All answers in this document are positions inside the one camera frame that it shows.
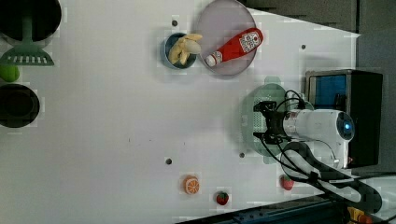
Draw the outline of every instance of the black bowl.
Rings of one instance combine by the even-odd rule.
[[[21,128],[32,123],[40,111],[37,95],[19,84],[0,87],[0,124]]]
[[[32,17],[33,41],[41,41],[58,29],[62,9],[58,0],[0,0],[0,33],[22,41],[22,18]]]

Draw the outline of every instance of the black cable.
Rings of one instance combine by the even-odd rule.
[[[300,173],[298,171],[297,168],[292,168],[291,166],[285,164],[283,161],[280,161],[275,155],[274,153],[268,148],[268,146],[262,141],[262,139],[260,139],[260,141],[262,142],[262,145],[265,147],[265,149],[270,153],[271,157],[274,158],[277,162],[279,162],[281,165],[288,167],[289,169],[291,169],[292,171],[295,171],[297,173]]]
[[[300,167],[298,167],[290,158],[288,155],[286,155],[285,151],[282,149],[282,147],[279,144],[276,144],[277,147],[279,148],[280,152],[282,153],[282,156],[284,156],[286,158],[286,160],[288,160],[290,162],[291,165],[293,165],[301,175],[306,175],[306,172],[304,172]]]
[[[316,142],[321,142],[321,143],[323,143],[324,145],[326,145],[329,149],[330,149],[330,151],[332,152],[332,155],[334,156],[334,159],[335,160],[338,160],[336,157],[335,157],[335,154],[334,154],[334,151],[332,150],[332,148],[329,146],[329,144],[327,144],[327,143],[325,143],[325,142],[323,142],[323,141],[321,141],[321,140],[314,140],[314,141],[316,141]]]
[[[288,91],[286,91],[286,92],[285,92],[285,97],[288,97],[288,93],[289,93],[289,92],[293,92],[294,94],[297,95],[297,97],[298,97],[300,100],[303,100],[303,98],[300,96],[300,94],[299,94],[297,91],[293,91],[293,90],[288,90]]]
[[[382,176],[392,176],[392,175],[396,175],[396,172],[379,172],[374,175],[359,176],[359,177],[356,177],[355,179],[363,180],[363,179],[377,178],[377,177],[382,177]]]
[[[298,104],[299,104],[299,103],[294,103],[294,104],[291,104],[291,105],[298,105]],[[304,104],[307,105],[308,102],[304,102]],[[287,107],[289,107],[289,106],[291,106],[291,105],[287,105]]]
[[[290,101],[290,100],[298,100],[299,102],[302,101],[302,99],[299,99],[299,98],[288,98],[288,99],[282,101],[282,102],[275,108],[275,111],[277,111],[283,104],[285,104],[287,101]]]
[[[394,215],[393,217],[388,218],[388,219],[385,220],[385,221],[390,222],[390,221],[392,221],[392,220],[394,220],[394,219],[396,219],[396,215]]]

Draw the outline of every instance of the gray floor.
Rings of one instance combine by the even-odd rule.
[[[396,27],[395,0],[238,0],[246,7],[359,34]]]

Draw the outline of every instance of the orange slice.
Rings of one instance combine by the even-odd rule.
[[[199,190],[199,182],[197,177],[188,175],[184,179],[184,190],[186,190],[186,193],[188,194],[195,194]]]

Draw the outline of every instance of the ketchup label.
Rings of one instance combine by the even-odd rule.
[[[242,35],[239,38],[242,49],[245,53],[251,52],[254,48],[260,45],[260,36],[257,32],[250,32],[248,34]]]
[[[216,64],[222,63],[222,53],[221,53],[221,52],[216,51],[216,52],[214,52],[212,55],[213,55],[213,57],[214,57],[215,60],[216,60]]]

